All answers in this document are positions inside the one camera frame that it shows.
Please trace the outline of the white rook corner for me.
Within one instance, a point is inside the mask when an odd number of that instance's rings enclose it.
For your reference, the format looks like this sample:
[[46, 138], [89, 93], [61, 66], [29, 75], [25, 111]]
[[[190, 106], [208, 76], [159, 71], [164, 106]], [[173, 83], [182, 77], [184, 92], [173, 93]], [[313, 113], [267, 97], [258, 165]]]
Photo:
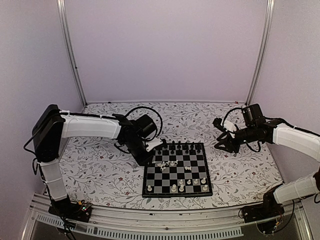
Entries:
[[147, 186], [147, 191], [148, 191], [148, 192], [151, 192], [152, 190], [153, 190], [152, 186], [151, 186], [151, 185], [148, 185], [148, 186]]
[[204, 192], [206, 192], [206, 191], [208, 190], [208, 185], [207, 185], [207, 184], [203, 185], [203, 186], [202, 186], [202, 190], [203, 190]]

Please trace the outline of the black white chess board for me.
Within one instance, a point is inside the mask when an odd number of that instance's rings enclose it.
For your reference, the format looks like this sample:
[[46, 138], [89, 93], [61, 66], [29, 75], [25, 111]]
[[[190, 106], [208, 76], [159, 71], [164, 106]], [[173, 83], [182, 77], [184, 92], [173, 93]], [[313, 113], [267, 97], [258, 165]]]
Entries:
[[142, 197], [211, 197], [205, 146], [202, 142], [171, 142], [158, 146], [144, 167]]

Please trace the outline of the white king piece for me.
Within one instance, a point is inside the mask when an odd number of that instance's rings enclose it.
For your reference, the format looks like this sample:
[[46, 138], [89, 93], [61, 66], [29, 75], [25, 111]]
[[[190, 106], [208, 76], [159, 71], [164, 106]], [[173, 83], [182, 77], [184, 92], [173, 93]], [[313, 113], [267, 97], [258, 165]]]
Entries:
[[179, 183], [179, 191], [183, 192], [184, 191], [184, 186], [185, 186], [184, 185], [184, 180], [180, 179], [178, 183]]

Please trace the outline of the white queen piece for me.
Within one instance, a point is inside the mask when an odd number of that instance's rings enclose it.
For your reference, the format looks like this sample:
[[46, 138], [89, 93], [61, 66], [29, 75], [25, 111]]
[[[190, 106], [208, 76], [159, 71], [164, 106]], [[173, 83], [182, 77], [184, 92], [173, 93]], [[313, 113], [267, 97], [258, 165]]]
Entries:
[[175, 193], [177, 191], [177, 186], [175, 184], [173, 184], [170, 191]]

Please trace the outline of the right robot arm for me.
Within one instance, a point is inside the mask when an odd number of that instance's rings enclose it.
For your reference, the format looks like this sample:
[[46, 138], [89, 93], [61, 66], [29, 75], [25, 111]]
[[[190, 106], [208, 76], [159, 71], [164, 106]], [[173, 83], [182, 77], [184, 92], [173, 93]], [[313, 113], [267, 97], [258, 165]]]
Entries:
[[[313, 131], [292, 125], [281, 117], [267, 117], [259, 104], [240, 107], [245, 123], [244, 128], [227, 119], [215, 118], [213, 125], [221, 131], [215, 149], [238, 153], [242, 145], [256, 143], [258, 147], [267, 143], [296, 152], [300, 157], [320, 163], [320, 135]], [[317, 196], [320, 193], [320, 171], [305, 172], [299, 178], [280, 184], [263, 195], [258, 213], [269, 218], [278, 210], [278, 205], [297, 199]]]

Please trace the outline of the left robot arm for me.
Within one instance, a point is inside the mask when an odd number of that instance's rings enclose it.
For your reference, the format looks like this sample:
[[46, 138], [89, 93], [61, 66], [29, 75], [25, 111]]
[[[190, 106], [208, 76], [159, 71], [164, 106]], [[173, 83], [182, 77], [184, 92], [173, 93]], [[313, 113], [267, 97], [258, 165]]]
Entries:
[[129, 120], [127, 114], [77, 113], [50, 104], [33, 127], [31, 138], [23, 149], [28, 151], [27, 146], [33, 143], [33, 149], [29, 152], [35, 156], [52, 205], [63, 217], [70, 217], [75, 211], [74, 205], [63, 182], [59, 163], [71, 138], [116, 140], [114, 146], [117, 149], [127, 147], [126, 154], [132, 155], [139, 166], [146, 166], [153, 159], [154, 149], [163, 144], [160, 131], [147, 114]]

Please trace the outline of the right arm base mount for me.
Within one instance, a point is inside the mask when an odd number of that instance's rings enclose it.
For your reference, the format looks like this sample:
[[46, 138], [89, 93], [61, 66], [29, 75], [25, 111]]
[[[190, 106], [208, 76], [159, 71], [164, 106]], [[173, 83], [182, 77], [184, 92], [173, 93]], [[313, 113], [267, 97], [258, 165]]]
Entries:
[[264, 200], [263, 203], [244, 206], [240, 209], [240, 212], [244, 222], [251, 223], [283, 215], [285, 210], [282, 204]]

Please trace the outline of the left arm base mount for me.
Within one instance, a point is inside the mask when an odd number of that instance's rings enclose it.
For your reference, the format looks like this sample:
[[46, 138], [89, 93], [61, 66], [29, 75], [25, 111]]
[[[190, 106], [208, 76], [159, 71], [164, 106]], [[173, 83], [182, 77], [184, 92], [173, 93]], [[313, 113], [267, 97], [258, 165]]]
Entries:
[[91, 218], [92, 204], [85, 200], [72, 202], [70, 198], [52, 200], [48, 212], [65, 219], [88, 223]]

